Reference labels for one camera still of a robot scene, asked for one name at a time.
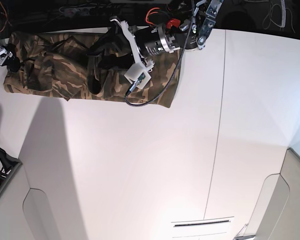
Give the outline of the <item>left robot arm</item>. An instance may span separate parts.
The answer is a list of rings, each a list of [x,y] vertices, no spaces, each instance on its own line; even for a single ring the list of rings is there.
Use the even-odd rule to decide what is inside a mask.
[[[166,9],[153,7],[145,15],[147,27],[139,29],[110,18],[113,26],[87,51],[101,57],[103,69],[129,69],[133,65],[151,71],[153,57],[178,50],[203,49],[215,27],[221,0],[173,0]]]

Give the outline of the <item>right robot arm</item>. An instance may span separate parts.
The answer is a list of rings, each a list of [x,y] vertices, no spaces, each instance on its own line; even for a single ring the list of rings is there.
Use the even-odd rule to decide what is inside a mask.
[[[16,73],[21,67],[20,59],[16,54],[16,46],[8,43],[0,45],[0,66],[7,67],[7,70]]]

